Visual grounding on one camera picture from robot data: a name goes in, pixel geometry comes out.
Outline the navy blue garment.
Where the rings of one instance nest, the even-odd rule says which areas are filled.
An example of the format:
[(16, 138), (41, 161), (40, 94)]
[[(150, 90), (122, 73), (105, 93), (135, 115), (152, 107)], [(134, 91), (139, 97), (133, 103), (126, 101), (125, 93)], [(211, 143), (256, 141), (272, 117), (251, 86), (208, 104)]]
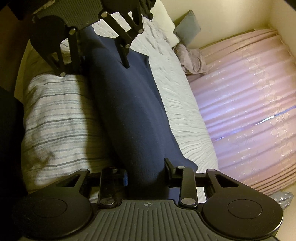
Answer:
[(134, 199), (176, 199), (168, 189), (165, 159), (173, 166), (197, 165), (185, 158), (173, 136), (148, 56), (130, 51), (125, 68), (111, 38), (93, 27), (80, 32), (85, 81), (98, 117), (107, 159), (126, 171)]

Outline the cream pillow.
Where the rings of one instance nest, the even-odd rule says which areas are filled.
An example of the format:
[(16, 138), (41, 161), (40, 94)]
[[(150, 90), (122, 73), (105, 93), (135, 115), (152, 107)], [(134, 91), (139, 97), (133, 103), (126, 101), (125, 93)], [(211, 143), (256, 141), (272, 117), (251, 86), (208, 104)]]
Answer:
[(178, 37), (174, 34), (175, 24), (171, 20), (162, 1), (156, 1), (151, 9), (152, 21), (161, 29), (163, 35), (171, 48), (179, 43)]

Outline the white textured bed cover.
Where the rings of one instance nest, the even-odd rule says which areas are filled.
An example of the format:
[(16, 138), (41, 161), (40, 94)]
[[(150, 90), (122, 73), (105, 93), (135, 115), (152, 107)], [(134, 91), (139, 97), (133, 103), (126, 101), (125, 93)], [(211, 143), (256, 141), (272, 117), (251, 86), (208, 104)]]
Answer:
[[(199, 172), (218, 168), (214, 146), (181, 64), (164, 31), (143, 18), (144, 32), (131, 49), (149, 57), (171, 130)], [(79, 169), (106, 164), (100, 127), (79, 75), (59, 77), (28, 44), (15, 97), (23, 103), (22, 172), (27, 190), (41, 189)]]

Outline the grey cushion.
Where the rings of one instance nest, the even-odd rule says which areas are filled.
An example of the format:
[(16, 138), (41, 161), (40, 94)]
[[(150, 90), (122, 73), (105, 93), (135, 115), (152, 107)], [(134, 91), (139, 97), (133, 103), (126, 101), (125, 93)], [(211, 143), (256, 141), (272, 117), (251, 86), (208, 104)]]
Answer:
[(185, 46), (189, 46), (200, 31), (201, 27), (192, 10), (187, 11), (175, 20), (175, 29), (173, 33)]

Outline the lilac crumpled cloth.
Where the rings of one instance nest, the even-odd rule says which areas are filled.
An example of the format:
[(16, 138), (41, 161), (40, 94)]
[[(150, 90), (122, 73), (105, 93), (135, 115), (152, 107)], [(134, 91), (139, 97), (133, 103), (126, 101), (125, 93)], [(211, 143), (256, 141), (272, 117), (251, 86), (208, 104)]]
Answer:
[(183, 43), (173, 48), (185, 75), (205, 74), (211, 69), (200, 49), (188, 49)]

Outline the pink pleated curtain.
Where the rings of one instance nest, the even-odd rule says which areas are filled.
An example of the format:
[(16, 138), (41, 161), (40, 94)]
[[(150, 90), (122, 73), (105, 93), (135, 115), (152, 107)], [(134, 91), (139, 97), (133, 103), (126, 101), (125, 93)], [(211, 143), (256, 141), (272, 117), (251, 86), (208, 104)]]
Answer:
[(209, 70), (188, 81), (219, 169), (271, 195), (295, 182), (295, 58), (277, 30), (201, 50)]

